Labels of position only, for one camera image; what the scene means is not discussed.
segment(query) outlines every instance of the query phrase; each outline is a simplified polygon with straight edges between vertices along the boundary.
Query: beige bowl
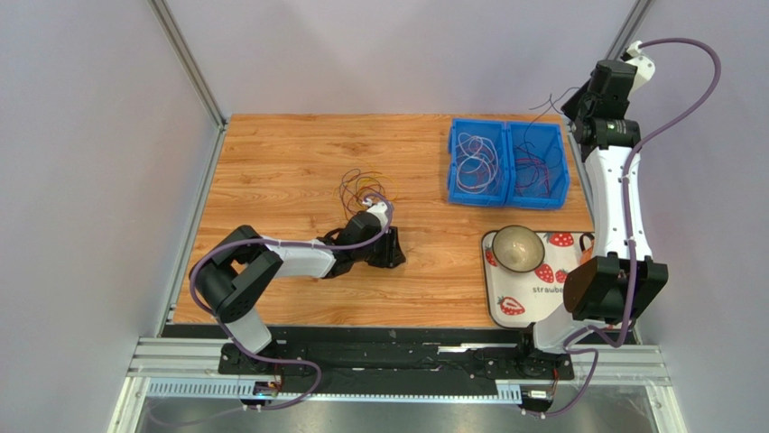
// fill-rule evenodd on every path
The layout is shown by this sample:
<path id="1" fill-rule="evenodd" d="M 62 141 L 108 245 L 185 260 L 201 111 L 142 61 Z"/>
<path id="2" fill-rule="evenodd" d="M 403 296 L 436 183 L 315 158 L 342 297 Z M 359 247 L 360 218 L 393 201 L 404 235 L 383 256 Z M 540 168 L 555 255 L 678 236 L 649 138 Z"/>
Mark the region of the beige bowl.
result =
<path id="1" fill-rule="evenodd" d="M 544 261 L 542 239 L 524 226 L 507 226 L 496 232 L 491 251 L 497 263 L 513 272 L 531 272 Z"/>

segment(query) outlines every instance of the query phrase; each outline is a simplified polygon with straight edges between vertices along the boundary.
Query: strawberry print tray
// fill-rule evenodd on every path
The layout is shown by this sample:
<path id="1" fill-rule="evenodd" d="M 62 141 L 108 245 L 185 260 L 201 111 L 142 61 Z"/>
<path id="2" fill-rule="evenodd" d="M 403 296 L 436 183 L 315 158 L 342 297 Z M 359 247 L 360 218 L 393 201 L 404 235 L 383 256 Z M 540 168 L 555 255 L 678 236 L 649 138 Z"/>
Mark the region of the strawberry print tray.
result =
<path id="1" fill-rule="evenodd" d="M 528 327 L 530 323 L 547 318 L 563 303 L 563 282 L 582 257 L 582 233 L 537 232 L 545 245 L 542 265 L 532 272 L 512 272 L 497 265 L 491 251 L 495 232 L 481 241 L 483 271 L 486 279 L 488 311 L 500 327 Z M 591 246 L 589 235 L 583 241 Z"/>

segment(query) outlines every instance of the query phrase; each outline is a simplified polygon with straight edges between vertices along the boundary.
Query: orange mug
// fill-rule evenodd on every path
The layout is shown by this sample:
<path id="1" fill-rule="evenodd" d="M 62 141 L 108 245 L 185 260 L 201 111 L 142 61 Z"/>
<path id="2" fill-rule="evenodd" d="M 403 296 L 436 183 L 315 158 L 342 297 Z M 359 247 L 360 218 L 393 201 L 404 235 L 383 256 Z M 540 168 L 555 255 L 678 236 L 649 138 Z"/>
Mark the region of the orange mug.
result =
<path id="1" fill-rule="evenodd" d="M 590 246 L 585 246 L 585 240 L 589 239 Z M 585 264 L 593 257 L 593 245 L 596 243 L 596 237 L 592 233 L 583 233 L 579 237 L 579 249 L 582 250 L 582 257 L 579 259 L 579 264 Z"/>

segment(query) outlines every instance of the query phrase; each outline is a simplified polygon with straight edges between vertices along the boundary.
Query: wooden tabletop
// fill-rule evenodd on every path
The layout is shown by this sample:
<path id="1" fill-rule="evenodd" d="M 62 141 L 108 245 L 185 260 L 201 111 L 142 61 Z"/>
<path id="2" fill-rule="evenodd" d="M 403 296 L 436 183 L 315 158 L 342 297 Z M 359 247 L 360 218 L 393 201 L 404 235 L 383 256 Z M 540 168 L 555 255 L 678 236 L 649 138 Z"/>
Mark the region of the wooden tabletop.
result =
<path id="1" fill-rule="evenodd" d="M 400 187 L 394 221 L 407 262 L 356 264 L 332 280 L 274 280 L 256 304 L 267 324 L 494 327 L 486 306 L 483 234 L 503 226 L 591 231 L 571 156 L 571 187 L 557 211 L 447 203 L 453 117 L 532 121 L 533 115 L 235 115 L 229 125 L 188 266 L 243 224 L 310 240 L 347 220 L 337 188 L 350 169 L 376 170 Z M 546 123 L 561 123 L 546 115 Z M 213 322 L 185 280 L 175 323 Z"/>

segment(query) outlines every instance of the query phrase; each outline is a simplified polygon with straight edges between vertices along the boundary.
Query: blue container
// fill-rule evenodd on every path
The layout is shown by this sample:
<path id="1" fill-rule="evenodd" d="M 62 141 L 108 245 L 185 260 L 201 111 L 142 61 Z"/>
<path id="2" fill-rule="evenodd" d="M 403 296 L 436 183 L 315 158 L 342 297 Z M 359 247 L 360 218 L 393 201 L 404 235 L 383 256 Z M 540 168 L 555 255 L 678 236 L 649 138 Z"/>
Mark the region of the blue container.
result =
<path id="1" fill-rule="evenodd" d="M 449 203 L 504 206 L 511 174 L 509 148 L 505 122 L 454 119 L 449 133 Z"/>
<path id="2" fill-rule="evenodd" d="M 560 209 L 569 191 L 569 169 L 557 124 L 508 122 L 511 178 L 505 204 Z"/>

